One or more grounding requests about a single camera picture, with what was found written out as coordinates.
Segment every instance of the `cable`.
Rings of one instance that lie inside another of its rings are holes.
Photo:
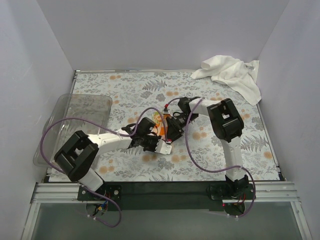
[[[234,202],[233,205],[237,205],[241,200],[241,196],[239,197],[238,201],[237,202]]]
[[[221,172],[224,172],[224,171],[227,171],[229,169],[235,169],[235,168],[238,168],[238,169],[243,169],[244,171],[246,171],[246,173],[248,173],[249,177],[251,178],[251,181],[252,181],[252,185],[253,185],[253,198],[252,198],[252,202],[250,204],[250,206],[248,207],[247,211],[245,211],[243,214],[239,215],[239,216],[231,216],[231,217],[234,217],[234,218],[241,218],[241,217],[244,217],[245,215],[248,214],[248,212],[251,210],[251,208],[253,207],[254,205],[254,202],[255,202],[255,198],[256,198],[256,184],[255,184],[255,181],[254,181],[254,178],[252,177],[251,173],[243,166],[240,166],[240,165],[234,165],[234,166],[229,166],[229,167],[226,167],[226,168],[223,168],[223,169],[219,169],[219,170],[207,170],[203,167],[201,167],[196,161],[195,159],[192,157],[192,154],[191,154],[191,151],[190,151],[190,148],[189,148],[189,143],[188,143],[188,127],[189,127],[189,123],[190,123],[190,119],[191,119],[191,116],[193,114],[193,112],[195,111],[195,109],[199,106],[199,104],[202,102],[203,100],[200,99],[200,101],[197,102],[197,104],[193,107],[193,109],[191,110],[189,116],[188,116],[188,119],[186,121],[186,126],[185,126],[185,145],[186,145],[186,150],[190,156],[190,159],[191,161],[194,163],[194,165],[196,165],[199,169],[201,169],[202,171],[204,172],[207,172],[207,173],[221,173]],[[216,215],[222,215],[222,216],[225,216],[225,214],[222,214],[222,213],[216,213],[216,212],[211,212],[212,214],[216,214]]]
[[[244,194],[243,201],[241,202],[241,204],[243,204],[245,200],[246,200],[246,194]]]
[[[110,228],[115,228],[116,226],[118,226],[118,225],[120,224],[120,222],[121,222],[121,219],[122,219],[122,213],[121,213],[121,209],[120,209],[119,205],[118,205],[115,201],[113,201],[111,198],[109,198],[109,197],[107,197],[107,196],[103,196],[103,195],[101,195],[101,194],[99,194],[99,193],[97,193],[97,192],[95,192],[95,191],[92,191],[92,190],[90,190],[89,188],[87,188],[86,186],[85,186],[84,188],[85,188],[85,190],[87,190],[89,193],[94,194],[94,195],[96,195],[96,196],[98,196],[98,197],[100,197],[100,198],[102,198],[102,199],[105,199],[105,200],[107,200],[108,202],[111,202],[111,203],[116,207],[116,209],[117,209],[118,212],[119,212],[119,219],[118,219],[118,221],[116,222],[116,224],[114,224],[114,225],[111,225],[110,223],[108,223],[108,222],[106,222],[106,221],[104,221],[104,220],[102,220],[102,219],[100,219],[100,218],[98,218],[98,217],[94,217],[94,216],[92,216],[92,215],[89,215],[89,216],[92,217],[93,219],[99,221],[100,223],[102,223],[102,224],[110,227]]]
[[[178,99],[182,99],[182,97],[176,97],[176,98],[170,100],[170,101],[167,103],[167,105],[169,106],[173,101],[178,100]]]
[[[159,133],[158,127],[155,126],[155,129],[156,129],[156,136],[158,136],[158,133]]]
[[[138,120],[136,121],[137,123],[139,122],[139,120],[141,119],[141,117],[145,114],[145,112],[148,111],[148,110],[155,110],[155,111],[157,111],[157,112],[159,113],[160,117],[161,117],[161,120],[162,120],[163,124],[165,124],[164,116],[163,116],[162,113],[161,113],[157,108],[155,108],[155,107],[148,107],[147,109],[145,109],[145,110],[140,114]],[[113,134],[115,134],[115,135],[122,136],[122,137],[131,137],[131,136],[133,136],[133,135],[136,133],[137,128],[138,128],[138,124],[136,124],[135,127],[134,127],[134,130],[133,130],[133,133],[131,133],[131,134],[122,134],[122,133],[118,133],[118,132],[116,132],[116,131],[113,131],[113,130],[111,130],[111,129],[109,129],[109,128],[106,128],[106,127],[104,127],[104,126],[101,126],[101,125],[99,125],[99,124],[97,124],[97,123],[95,123],[95,122],[93,122],[93,121],[86,120],[86,119],[83,119],[83,118],[80,118],[80,117],[66,117],[66,118],[63,118],[63,119],[61,119],[61,120],[53,123],[52,125],[50,125],[50,126],[45,130],[45,132],[43,133],[43,135],[42,135],[42,137],[41,137],[41,140],[40,140],[40,153],[41,153],[41,156],[43,157],[43,159],[45,160],[45,162],[46,162],[49,166],[51,166],[53,169],[55,169],[55,170],[57,170],[58,172],[63,173],[63,174],[64,174],[64,171],[62,171],[60,168],[56,167],[56,166],[55,166],[53,163],[51,163],[50,160],[45,156],[45,153],[44,153],[44,140],[45,140],[45,137],[46,137],[46,135],[48,134],[49,130],[50,130],[52,127],[54,127],[54,126],[57,125],[58,123],[61,123],[61,122],[63,122],[63,121],[66,121],[66,120],[81,120],[81,121],[87,122],[87,123],[89,123],[89,124],[95,125],[95,126],[101,128],[101,129],[106,130],[106,131],[108,131],[108,132],[110,132],[110,133],[113,133]],[[164,128],[164,129],[165,129],[165,130],[164,130],[164,136],[165,136],[165,140],[166,140],[166,142],[167,142],[167,141],[168,141],[168,138],[167,138],[167,130],[166,130],[166,128]],[[121,222],[121,218],[122,218],[122,213],[121,213],[121,209],[120,209],[119,205],[118,205],[115,201],[113,201],[111,198],[109,198],[109,197],[106,197],[106,196],[103,196],[103,195],[101,195],[101,194],[99,194],[99,193],[97,193],[97,192],[94,192],[94,191],[90,190],[89,188],[87,188],[86,186],[85,186],[84,188],[85,188],[88,192],[92,193],[93,195],[96,195],[96,196],[98,196],[98,197],[100,197],[100,198],[103,198],[103,199],[111,202],[111,203],[116,207],[116,209],[119,211],[119,220],[118,220],[118,222],[117,222],[115,225],[111,225],[111,224],[109,224],[108,222],[106,222],[106,221],[104,221],[104,220],[102,220],[102,219],[99,219],[99,218],[97,218],[97,217],[94,217],[94,216],[92,216],[92,215],[90,215],[90,216],[91,216],[93,219],[96,219],[97,221],[103,223],[104,225],[106,225],[106,226],[108,226],[108,227],[110,227],[110,228],[114,228],[114,227],[118,226],[119,223]]]
[[[108,200],[105,200],[104,203],[100,205],[100,207],[104,208],[108,204]]]

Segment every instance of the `white towel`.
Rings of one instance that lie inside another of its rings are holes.
[[[212,81],[227,84],[254,106],[261,100],[261,93],[256,85],[258,68],[258,60],[244,63],[232,56],[216,55],[203,61],[201,68],[195,71],[191,78],[201,79],[211,76]]]

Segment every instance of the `gray wall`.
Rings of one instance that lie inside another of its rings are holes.
[[[37,0],[74,70],[256,59],[289,0]]]
[[[261,110],[284,176],[320,239],[320,2],[290,0],[259,57]]]
[[[0,1],[0,239],[20,239],[35,186],[33,155],[73,70],[36,0]]]

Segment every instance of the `patterned table surface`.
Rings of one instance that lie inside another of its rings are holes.
[[[276,164],[257,106],[251,106],[227,85],[212,82],[209,77],[190,78],[191,72],[125,72],[80,73],[74,94],[107,95],[113,100],[108,127],[118,130],[135,123],[147,107],[163,109],[165,103],[179,96],[200,96],[211,100],[230,98],[244,121],[241,136],[243,166],[255,180],[279,180]],[[179,111],[177,104],[170,109]],[[145,116],[152,119],[152,111]],[[196,161],[210,170],[225,167],[222,145],[214,135],[210,120],[199,116],[189,126],[189,145]],[[105,181],[212,181],[225,180],[225,173],[207,173],[190,160],[185,138],[173,143],[170,155],[144,152],[141,147],[103,154],[94,169]],[[50,182],[68,178],[56,171]]]

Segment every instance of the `clear plastic bin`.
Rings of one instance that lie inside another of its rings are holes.
[[[87,94],[64,94],[59,97],[51,117],[45,124],[42,133],[44,133],[50,125],[63,118],[77,117],[90,120],[103,127],[107,127],[112,99],[103,95],[87,95]],[[43,152],[51,161],[53,161],[55,153],[63,146],[63,144],[71,137],[71,135],[82,130],[86,134],[102,134],[106,131],[81,120],[66,120],[55,125],[46,135],[43,142]],[[96,165],[99,156],[93,162]],[[34,165],[38,167],[50,167],[43,159],[40,153],[40,144],[33,157]]]

